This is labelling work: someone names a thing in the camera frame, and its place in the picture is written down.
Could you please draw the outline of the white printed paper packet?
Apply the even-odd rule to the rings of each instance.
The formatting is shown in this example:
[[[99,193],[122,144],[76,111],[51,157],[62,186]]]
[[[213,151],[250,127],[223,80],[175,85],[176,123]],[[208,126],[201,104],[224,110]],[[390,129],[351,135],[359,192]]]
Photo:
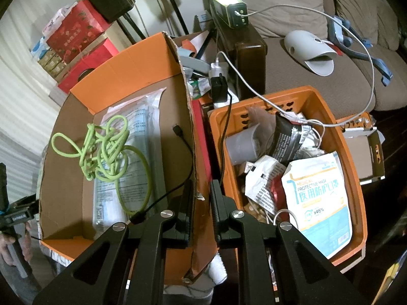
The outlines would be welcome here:
[[[277,206],[271,192],[272,180],[285,171],[286,167],[278,160],[262,156],[245,177],[245,196],[274,216]]]

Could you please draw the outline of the grey patterned plush blanket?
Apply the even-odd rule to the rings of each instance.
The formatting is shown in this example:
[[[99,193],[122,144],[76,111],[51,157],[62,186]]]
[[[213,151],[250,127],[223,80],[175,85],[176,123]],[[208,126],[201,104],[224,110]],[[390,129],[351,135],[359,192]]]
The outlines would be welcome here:
[[[164,295],[183,295],[193,299],[204,299],[211,296],[214,288],[224,283],[227,277],[222,257],[216,253],[194,282],[188,284],[184,278],[182,285],[165,284]]]

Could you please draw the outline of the white slipper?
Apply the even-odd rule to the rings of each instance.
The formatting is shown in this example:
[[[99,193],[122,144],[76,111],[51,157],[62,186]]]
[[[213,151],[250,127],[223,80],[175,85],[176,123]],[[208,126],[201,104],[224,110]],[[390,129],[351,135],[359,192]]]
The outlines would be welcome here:
[[[319,37],[305,30],[293,30],[284,38],[289,55],[320,77],[334,72],[337,53]]]

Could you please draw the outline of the orange cardboard box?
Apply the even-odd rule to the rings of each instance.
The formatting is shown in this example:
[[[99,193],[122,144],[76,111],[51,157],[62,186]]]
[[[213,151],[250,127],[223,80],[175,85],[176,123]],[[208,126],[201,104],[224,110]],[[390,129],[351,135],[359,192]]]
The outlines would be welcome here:
[[[165,283],[192,286],[210,270],[221,279],[203,131],[165,32],[97,67],[71,89],[51,133],[39,193],[42,245],[74,260],[114,223],[184,197],[191,236],[185,249],[167,252]]]

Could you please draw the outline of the small open cardboard box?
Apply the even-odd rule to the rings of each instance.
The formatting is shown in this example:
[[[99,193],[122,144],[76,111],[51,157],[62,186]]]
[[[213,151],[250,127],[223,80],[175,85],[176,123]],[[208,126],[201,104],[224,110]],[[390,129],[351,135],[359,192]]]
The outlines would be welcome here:
[[[350,150],[360,185],[385,179],[383,134],[375,126],[375,119],[367,112],[341,126]]]

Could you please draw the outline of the cluttered open cardboard box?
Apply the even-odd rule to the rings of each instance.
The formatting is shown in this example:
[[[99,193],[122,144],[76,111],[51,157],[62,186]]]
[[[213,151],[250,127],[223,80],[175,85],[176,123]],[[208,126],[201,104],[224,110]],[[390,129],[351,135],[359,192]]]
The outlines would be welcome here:
[[[173,38],[192,99],[200,99],[210,91],[209,75],[217,53],[216,39],[215,29]]]

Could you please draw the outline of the black wall charger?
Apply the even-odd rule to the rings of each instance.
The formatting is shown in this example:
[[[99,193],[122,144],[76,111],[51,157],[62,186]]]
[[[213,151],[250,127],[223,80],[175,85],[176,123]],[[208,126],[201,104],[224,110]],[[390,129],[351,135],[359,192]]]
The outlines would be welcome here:
[[[210,78],[210,87],[213,103],[223,103],[228,100],[228,83],[222,73]]]

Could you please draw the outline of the bright lamp power bank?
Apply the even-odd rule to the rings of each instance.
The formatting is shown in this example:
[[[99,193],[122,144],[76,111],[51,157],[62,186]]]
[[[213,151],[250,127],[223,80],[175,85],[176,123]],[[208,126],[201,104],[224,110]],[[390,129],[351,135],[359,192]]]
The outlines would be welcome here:
[[[214,11],[232,29],[248,25],[247,5],[243,0],[212,0]]]

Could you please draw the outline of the red collection cookie box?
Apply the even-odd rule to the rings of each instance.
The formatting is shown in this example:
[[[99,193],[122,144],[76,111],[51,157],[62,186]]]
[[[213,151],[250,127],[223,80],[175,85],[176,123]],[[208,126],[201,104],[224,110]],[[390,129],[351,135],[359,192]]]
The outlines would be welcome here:
[[[66,72],[59,81],[59,89],[68,93],[83,77],[118,53],[109,38],[102,38],[92,47],[88,46],[67,65]]]

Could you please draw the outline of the brown fabric sofa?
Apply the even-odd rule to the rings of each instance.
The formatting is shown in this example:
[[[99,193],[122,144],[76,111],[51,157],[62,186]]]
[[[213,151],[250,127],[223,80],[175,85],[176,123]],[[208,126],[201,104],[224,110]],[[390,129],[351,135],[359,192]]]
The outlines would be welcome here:
[[[221,49],[239,70],[239,98],[309,85],[337,118],[406,106],[406,63],[382,41],[396,15],[382,0],[242,0],[232,29],[211,4]]]

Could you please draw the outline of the white protective mask package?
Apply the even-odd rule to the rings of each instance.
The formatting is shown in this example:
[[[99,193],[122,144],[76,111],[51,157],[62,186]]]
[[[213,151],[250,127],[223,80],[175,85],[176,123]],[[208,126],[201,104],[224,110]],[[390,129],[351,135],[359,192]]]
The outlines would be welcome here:
[[[337,152],[294,160],[281,178],[290,222],[328,259],[351,241],[353,228]]]

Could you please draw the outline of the clear plastic document bag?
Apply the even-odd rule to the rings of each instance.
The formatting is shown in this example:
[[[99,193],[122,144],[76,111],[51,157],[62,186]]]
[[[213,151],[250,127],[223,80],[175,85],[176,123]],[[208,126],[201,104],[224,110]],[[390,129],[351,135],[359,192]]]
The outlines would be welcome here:
[[[165,89],[158,89],[108,108],[101,124],[129,132],[125,142],[140,155],[125,149],[115,159],[119,171],[115,181],[94,181],[92,227],[98,238],[112,224],[125,222],[166,192],[160,131],[160,103]]]

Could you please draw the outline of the black foil pouch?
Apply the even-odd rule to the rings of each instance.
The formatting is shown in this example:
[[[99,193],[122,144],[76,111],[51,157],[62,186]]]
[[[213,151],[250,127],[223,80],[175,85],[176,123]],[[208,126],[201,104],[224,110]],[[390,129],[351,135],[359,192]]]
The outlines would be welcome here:
[[[312,130],[310,125],[294,124],[280,113],[276,114],[276,126],[269,155],[287,166]]]

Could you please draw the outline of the orange plastic basket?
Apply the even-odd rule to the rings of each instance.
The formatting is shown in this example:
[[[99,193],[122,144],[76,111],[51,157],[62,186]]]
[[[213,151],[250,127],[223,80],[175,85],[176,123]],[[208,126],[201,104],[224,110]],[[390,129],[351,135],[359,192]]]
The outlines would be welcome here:
[[[332,124],[334,115],[320,94],[311,86],[271,94],[263,101],[251,98],[232,108],[214,110],[210,128],[219,149],[223,132],[239,134],[245,128],[243,114],[248,108],[267,110],[272,104],[284,110],[300,112],[307,119]],[[329,127],[322,138],[324,155],[286,162],[271,155],[257,159],[258,172],[276,177],[281,183],[289,219],[342,272],[358,264],[366,254],[367,223],[363,194],[357,172],[342,132]]]

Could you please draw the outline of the grey plastic cup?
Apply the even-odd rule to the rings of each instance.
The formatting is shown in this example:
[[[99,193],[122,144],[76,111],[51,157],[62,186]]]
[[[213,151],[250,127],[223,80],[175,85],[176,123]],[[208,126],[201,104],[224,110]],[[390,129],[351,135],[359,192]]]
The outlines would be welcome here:
[[[226,148],[232,166],[257,160],[260,152],[260,142],[257,138],[258,127],[259,124],[255,124],[226,139]]]

